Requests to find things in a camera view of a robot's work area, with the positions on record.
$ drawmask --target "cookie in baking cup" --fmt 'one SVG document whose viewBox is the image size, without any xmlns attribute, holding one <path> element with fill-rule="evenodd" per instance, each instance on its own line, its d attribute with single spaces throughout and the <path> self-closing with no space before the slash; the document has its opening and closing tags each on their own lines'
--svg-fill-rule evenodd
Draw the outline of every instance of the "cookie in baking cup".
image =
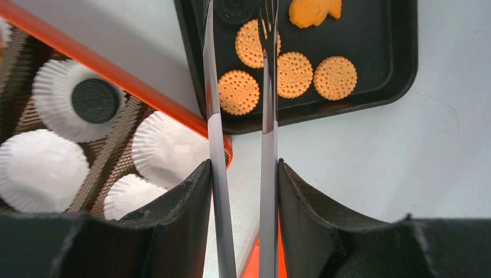
<svg viewBox="0 0 491 278">
<path fill-rule="evenodd" d="M 109 134 L 126 102 L 120 88 L 73 60 L 49 60 L 32 87 L 34 106 L 43 123 L 75 142 Z"/>
<path fill-rule="evenodd" d="M 0 146 L 0 197 L 19 212 L 62 213 L 88 172 L 82 148 L 46 129 Z"/>
<path fill-rule="evenodd" d="M 135 174 L 126 175 L 109 189 L 104 199 L 104 218 L 120 220 L 126 214 L 141 208 L 166 192 L 166 189 L 145 181 Z"/>
<path fill-rule="evenodd" d="M 171 189 L 210 158 L 210 150 L 206 138 L 156 111 L 137 127 L 131 157 L 140 175 Z"/>
</svg>

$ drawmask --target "round cookie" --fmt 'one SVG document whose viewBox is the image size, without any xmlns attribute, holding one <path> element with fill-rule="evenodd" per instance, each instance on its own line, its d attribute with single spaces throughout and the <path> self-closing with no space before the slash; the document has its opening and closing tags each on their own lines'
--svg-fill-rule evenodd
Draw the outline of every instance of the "round cookie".
<svg viewBox="0 0 491 278">
<path fill-rule="evenodd" d="M 278 95 L 284 98 L 301 96 L 312 83 L 314 72 L 309 59 L 298 52 L 278 57 Z"/>
<path fill-rule="evenodd" d="M 342 56 L 322 61 L 314 74 L 317 92 L 327 100 L 342 100 L 356 87 L 357 74 L 354 65 Z"/>
<path fill-rule="evenodd" d="M 215 0 L 215 12 L 225 22 L 233 25 L 244 24 L 257 10 L 258 0 Z"/>
<path fill-rule="evenodd" d="M 259 84 L 244 71 L 229 71 L 218 81 L 222 109 L 240 116 L 251 112 L 259 102 Z"/>
<path fill-rule="evenodd" d="M 72 107 L 87 123 L 101 125 L 109 122 L 119 109 L 119 95 L 108 82 L 90 78 L 78 83 L 73 89 Z"/>
<path fill-rule="evenodd" d="M 278 53 L 281 49 L 280 34 L 278 34 Z M 237 32 L 235 51 L 240 60 L 251 68 L 264 67 L 261 42 L 259 40 L 258 20 L 245 23 Z"/>
</svg>

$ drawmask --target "orange bar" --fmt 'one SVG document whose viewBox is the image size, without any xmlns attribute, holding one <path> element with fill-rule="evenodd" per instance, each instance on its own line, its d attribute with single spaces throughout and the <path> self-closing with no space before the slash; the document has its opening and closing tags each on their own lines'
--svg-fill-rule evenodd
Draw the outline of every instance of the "orange bar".
<svg viewBox="0 0 491 278">
<path fill-rule="evenodd" d="M 287 267 L 285 264 L 285 255 L 283 252 L 283 241 L 281 239 L 281 230 L 278 228 L 278 257 L 279 268 L 280 268 L 280 278 L 287 278 Z M 258 278 L 259 277 L 259 240 L 256 245 L 252 248 L 249 261 L 247 262 L 244 271 L 242 272 L 241 278 Z"/>
<path fill-rule="evenodd" d="M 42 21 L 32 13 L 19 7 L 11 0 L 1 0 L 0 16 L 17 28 L 24 30 L 36 39 L 44 42 L 59 52 L 62 52 L 79 63 L 84 64 L 144 103 L 168 114 L 176 121 L 208 139 L 208 128 L 206 122 L 202 118 L 193 114 L 169 97 L 161 94 L 159 91 L 150 87 L 132 74 L 122 70 L 115 64 L 112 64 L 110 61 L 75 41 L 70 36 L 60 32 L 58 29 Z M 230 140 L 230 137 L 225 136 L 224 144 L 225 151 L 229 155 L 228 167 L 233 157 L 232 140 Z"/>
</svg>

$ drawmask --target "oreo cookie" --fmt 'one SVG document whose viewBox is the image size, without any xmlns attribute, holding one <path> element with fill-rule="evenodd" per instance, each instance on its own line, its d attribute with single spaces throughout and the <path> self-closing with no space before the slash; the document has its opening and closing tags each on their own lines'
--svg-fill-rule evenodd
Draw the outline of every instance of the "oreo cookie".
<svg viewBox="0 0 491 278">
<path fill-rule="evenodd" d="M 72 107 L 84 121 L 95 125 L 109 122 L 118 112 L 119 95 L 108 82 L 91 78 L 78 83 L 72 92 Z"/>
<path fill-rule="evenodd" d="M 259 0 L 215 0 L 215 12 L 229 24 L 247 22 L 259 8 Z"/>
</svg>

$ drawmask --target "orange cookie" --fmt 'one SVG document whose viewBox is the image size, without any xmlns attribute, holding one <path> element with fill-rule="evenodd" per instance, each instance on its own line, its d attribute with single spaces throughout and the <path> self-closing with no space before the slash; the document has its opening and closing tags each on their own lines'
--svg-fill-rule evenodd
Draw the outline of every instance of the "orange cookie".
<svg viewBox="0 0 491 278">
<path fill-rule="evenodd" d="M 299 28 L 319 26 L 328 14 L 341 17 L 342 0 L 293 0 L 288 14 L 290 21 Z"/>
<path fill-rule="evenodd" d="M 314 85 L 321 96 L 328 100 L 347 97 L 356 86 L 357 74 L 354 65 L 341 56 L 322 61 L 314 74 Z"/>
<path fill-rule="evenodd" d="M 278 58 L 278 95 L 301 96 L 310 87 L 314 72 L 309 59 L 298 52 L 286 52 Z"/>
<path fill-rule="evenodd" d="M 281 39 L 278 34 L 278 53 L 281 49 Z M 261 42 L 259 40 L 258 20 L 245 23 L 237 33 L 235 51 L 240 60 L 251 68 L 264 67 Z"/>
<path fill-rule="evenodd" d="M 259 85 L 244 71 L 229 71 L 218 81 L 220 106 L 232 115 L 245 115 L 259 102 Z"/>
</svg>

